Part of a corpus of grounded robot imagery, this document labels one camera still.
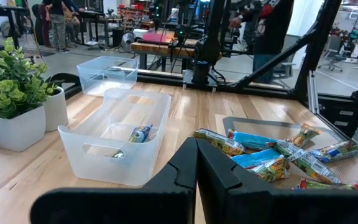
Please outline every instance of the basket handle hole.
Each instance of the basket handle hole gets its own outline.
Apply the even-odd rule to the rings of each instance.
[[[95,146],[92,144],[84,144],[82,145],[82,150],[89,155],[94,156],[105,156],[114,159],[123,159],[125,154],[122,150],[114,147],[106,147],[106,146]]]

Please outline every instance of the floor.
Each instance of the floor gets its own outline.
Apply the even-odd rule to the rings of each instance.
[[[35,41],[31,35],[23,36],[20,38],[20,46],[24,49],[37,49]],[[242,49],[241,45],[236,46],[238,49]],[[51,51],[40,46],[40,50]],[[77,48],[72,48],[71,53],[56,53],[48,57],[40,58],[39,61],[44,61],[49,70],[43,76],[45,78],[60,72],[78,74],[76,66],[83,62],[89,61],[93,58],[101,55],[109,55],[114,57],[125,58],[139,58],[138,55],[118,51],[108,50],[102,51],[97,48],[88,50],[87,47],[79,45]],[[151,64],[155,60],[153,55],[149,55],[147,58],[148,64]],[[326,63],[325,59],[321,58],[319,65]],[[173,72],[181,73],[181,62],[173,60],[167,60],[167,71],[171,70],[172,65],[175,64]],[[343,72],[339,70],[330,71],[328,68],[318,68],[315,75],[317,80],[317,87],[319,93],[329,93],[335,95],[349,96],[353,91],[358,89],[358,64],[340,63],[343,68]],[[216,70],[221,72],[228,80],[240,80],[244,76],[252,73],[252,56],[240,55],[231,58],[222,58],[215,66]],[[293,76],[291,78],[283,80],[275,80],[275,83],[284,86],[285,88],[293,88],[298,78],[299,69],[293,70]]]

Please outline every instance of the white flower pot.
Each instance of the white flower pot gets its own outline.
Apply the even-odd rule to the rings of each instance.
[[[61,87],[57,89],[60,93],[48,97],[45,103],[46,131],[57,130],[57,126],[68,123],[65,91]]]
[[[45,133],[44,106],[12,119],[0,118],[0,147],[21,152],[41,140]]]

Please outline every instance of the white plastic basket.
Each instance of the white plastic basket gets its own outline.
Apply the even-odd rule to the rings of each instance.
[[[152,177],[167,123],[171,96],[110,89],[103,104],[75,130],[59,126],[71,168],[77,177],[142,185]],[[134,128],[150,126],[148,140],[129,142]],[[117,153],[123,154],[118,159]]]
[[[104,96],[110,88],[132,88],[136,83],[137,69],[138,61],[135,59],[110,56],[77,65],[83,93],[93,96]]]

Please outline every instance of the potted plant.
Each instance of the potted plant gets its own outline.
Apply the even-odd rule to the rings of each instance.
[[[0,50],[0,147],[20,152],[44,136],[43,103],[53,89],[41,77],[46,64],[31,63],[12,43]]]
[[[68,123],[66,98],[64,89],[58,86],[61,81],[51,81],[51,77],[49,77],[46,82],[48,83],[47,91],[53,90],[53,92],[49,93],[51,95],[45,102],[45,131],[54,131],[59,125]]]

